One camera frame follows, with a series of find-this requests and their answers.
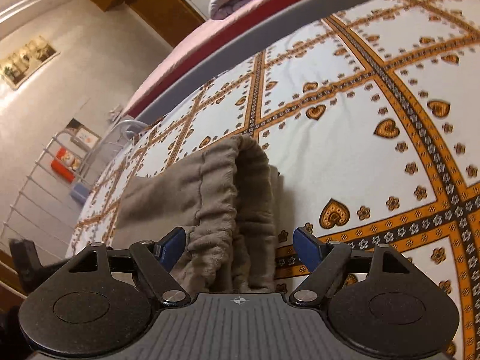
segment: framed picture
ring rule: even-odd
[[[89,149],[93,149],[93,147],[100,140],[99,135],[96,135],[92,130],[85,127],[76,119],[72,119],[68,123],[66,128],[68,130],[71,130],[72,133],[75,135],[75,137],[71,138],[71,141],[77,144],[79,147],[85,145]]]
[[[39,67],[59,54],[45,39],[38,36],[25,46],[0,59],[0,75],[16,90]]]

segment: flower pattern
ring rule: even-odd
[[[453,126],[450,123],[444,123],[442,125],[442,129],[445,134],[450,134],[453,132]]]
[[[442,261],[445,261],[445,248],[444,247],[436,247],[433,249],[433,252],[430,256],[430,259],[435,262],[435,264],[440,264]]]
[[[282,230],[278,235],[279,243],[286,242],[289,239],[289,232]]]
[[[413,193],[416,197],[417,200],[422,200],[427,198],[427,189],[422,186],[417,186],[417,189]]]
[[[368,248],[368,241],[366,239],[362,239],[358,243],[358,246],[360,247],[360,250],[367,249]]]
[[[450,294],[452,292],[452,282],[450,280],[441,281],[438,283],[438,287],[445,293]]]
[[[385,204],[388,207],[388,211],[393,211],[400,207],[400,200],[395,196],[390,196]]]
[[[414,173],[418,172],[418,167],[417,164],[414,162],[410,162],[405,166],[405,173],[408,173],[409,175],[412,175]]]
[[[465,153],[465,145],[462,144],[462,143],[457,143],[457,144],[454,146],[454,149],[455,149],[455,152],[456,152],[458,155]]]
[[[397,150],[398,152],[401,152],[403,153],[405,150],[407,150],[409,147],[407,146],[407,143],[406,142],[399,142],[397,143],[397,145],[395,146],[395,150]]]
[[[417,234],[419,232],[419,225],[417,225],[416,223],[412,223],[412,225],[409,228],[409,231],[411,235]]]
[[[385,242],[386,243],[390,243],[393,241],[393,233],[391,233],[390,231],[388,231],[385,236],[383,237],[383,239],[385,239]]]
[[[364,219],[370,218],[370,208],[361,206],[359,210],[357,211],[357,215],[359,220],[363,221]]]
[[[466,174],[469,176],[469,178],[477,177],[478,169],[474,165],[469,165],[466,167]]]
[[[440,226],[442,224],[442,217],[440,215],[435,215],[435,218],[433,218],[433,224],[435,226]]]
[[[478,258],[473,256],[468,259],[467,264],[469,265],[469,268],[472,269],[477,264],[477,262],[478,262]]]
[[[303,225],[303,228],[308,231],[310,234],[314,233],[314,225],[311,223],[307,222],[305,225]]]

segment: bed sheet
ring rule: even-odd
[[[253,0],[224,20],[207,20],[157,66],[133,94],[123,115],[137,117],[170,85],[243,32],[300,0]]]
[[[309,273],[296,227],[359,250],[389,243],[457,305],[449,353],[478,359],[479,43],[480,0],[373,0],[300,28],[127,147],[88,198],[69,255],[111,242],[132,175],[249,134],[280,172],[278,291]]]

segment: heart pattern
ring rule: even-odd
[[[345,49],[345,47],[341,47],[337,50],[335,50],[335,52],[333,53],[335,56],[342,56],[344,55],[345,53],[347,52],[347,49]]]
[[[313,91],[318,88],[318,83],[317,82],[306,82],[303,85],[303,93],[308,92],[308,91]]]
[[[447,62],[449,64],[457,65],[459,62],[459,58],[455,54],[447,54],[442,56],[442,61]]]
[[[435,39],[434,39],[434,38],[427,37],[427,36],[423,36],[423,37],[420,38],[419,42],[420,42],[421,44],[430,44],[430,43],[435,42]]]
[[[369,42],[375,42],[380,39],[380,35],[369,35],[365,39]]]
[[[333,226],[343,226],[350,220],[350,211],[345,204],[330,199],[320,214],[320,226],[331,229]]]
[[[205,138],[203,138],[203,141],[200,142],[200,145],[198,145],[199,148],[202,148],[204,147],[205,145],[208,145],[211,141],[211,138],[206,136]]]
[[[320,104],[316,107],[309,108],[306,111],[308,119],[318,120],[325,113],[326,107],[323,104]]]
[[[265,90],[266,91],[269,91],[271,89],[273,89],[275,87],[275,85],[278,84],[278,81],[270,81],[266,86],[265,86]]]
[[[374,135],[382,138],[392,139],[400,135],[400,129],[393,119],[382,120],[375,129]]]
[[[243,97],[239,98],[237,100],[237,102],[235,103],[235,105],[242,105],[246,101],[246,99],[247,99],[247,96],[243,96]]]
[[[450,103],[443,100],[430,100],[427,103],[427,107],[431,109],[431,113],[439,119],[447,117],[450,113]]]

